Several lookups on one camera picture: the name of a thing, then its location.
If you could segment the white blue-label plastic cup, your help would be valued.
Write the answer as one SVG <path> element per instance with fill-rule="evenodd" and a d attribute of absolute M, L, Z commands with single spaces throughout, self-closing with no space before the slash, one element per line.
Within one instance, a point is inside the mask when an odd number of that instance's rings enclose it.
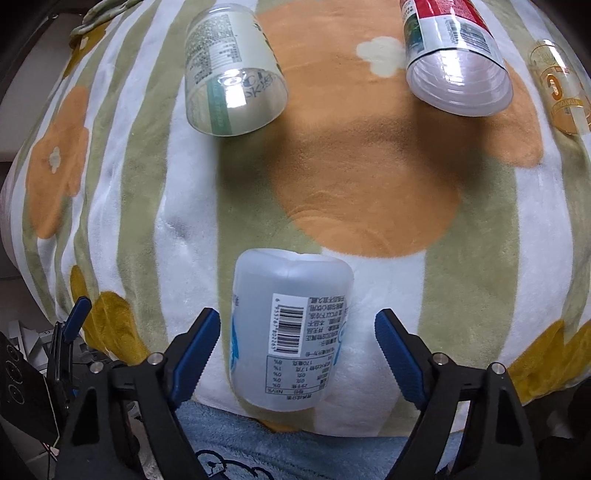
<path fill-rule="evenodd" d="M 353 270 L 322 254 L 256 248 L 235 263 L 229 377 L 238 397 L 273 412 L 327 394 L 348 318 Z"/>

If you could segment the clear orange-print plastic cup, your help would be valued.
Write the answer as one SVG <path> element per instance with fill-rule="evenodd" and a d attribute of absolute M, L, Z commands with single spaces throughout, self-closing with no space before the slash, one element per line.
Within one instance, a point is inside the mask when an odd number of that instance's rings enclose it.
<path fill-rule="evenodd" d="M 564 51 L 551 40 L 538 40 L 529 54 L 529 68 L 551 124 L 568 136 L 588 134 L 590 100 Z"/>

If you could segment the clear green-label plastic cup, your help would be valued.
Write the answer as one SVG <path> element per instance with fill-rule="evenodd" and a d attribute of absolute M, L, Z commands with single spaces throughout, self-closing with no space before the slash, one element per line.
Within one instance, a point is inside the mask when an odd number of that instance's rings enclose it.
<path fill-rule="evenodd" d="M 263 128 L 287 107 L 287 81 L 252 9 L 215 5 L 189 24 L 185 111 L 201 133 L 233 137 Z"/>

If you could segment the clear red-label plastic cup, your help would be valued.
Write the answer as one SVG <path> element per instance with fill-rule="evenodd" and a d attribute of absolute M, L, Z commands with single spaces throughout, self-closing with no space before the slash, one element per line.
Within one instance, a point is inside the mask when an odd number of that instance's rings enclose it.
<path fill-rule="evenodd" d="M 488 117 L 513 99 L 496 40 L 471 1 L 404 0 L 406 79 L 420 100 L 464 117 Z"/>

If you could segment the light blue cartoon towel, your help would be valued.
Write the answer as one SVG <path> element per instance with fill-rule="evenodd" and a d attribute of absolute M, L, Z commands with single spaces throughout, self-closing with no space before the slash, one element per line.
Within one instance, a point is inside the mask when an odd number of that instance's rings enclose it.
<path fill-rule="evenodd" d="M 384 479 L 407 443 L 405 437 L 273 432 L 193 401 L 176 417 L 208 479 Z"/>

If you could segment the striped floral fleece blanket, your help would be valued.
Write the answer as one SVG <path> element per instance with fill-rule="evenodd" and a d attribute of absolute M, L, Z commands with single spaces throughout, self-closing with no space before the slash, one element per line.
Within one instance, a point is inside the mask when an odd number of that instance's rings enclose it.
<path fill-rule="evenodd" d="M 551 124 L 528 68 L 538 40 L 573 48 L 529 1 L 477 7 L 514 86 L 482 119 L 410 92 L 397 2 L 256 2 L 290 100 L 231 139 L 186 120 L 183 46 L 204 2 L 141 1 L 81 37 L 1 192 L 2 243 L 43 314 L 64 320 L 87 296 L 85 339 L 137 363 L 205 307 L 229 320 L 243 251 L 324 253 L 355 274 L 325 400 L 281 414 L 238 399 L 222 339 L 199 402 L 325 435 L 407 435 L 418 413 L 374 335 L 385 308 L 460 364 L 505 364 L 523 402 L 586 379 L 590 142 Z"/>

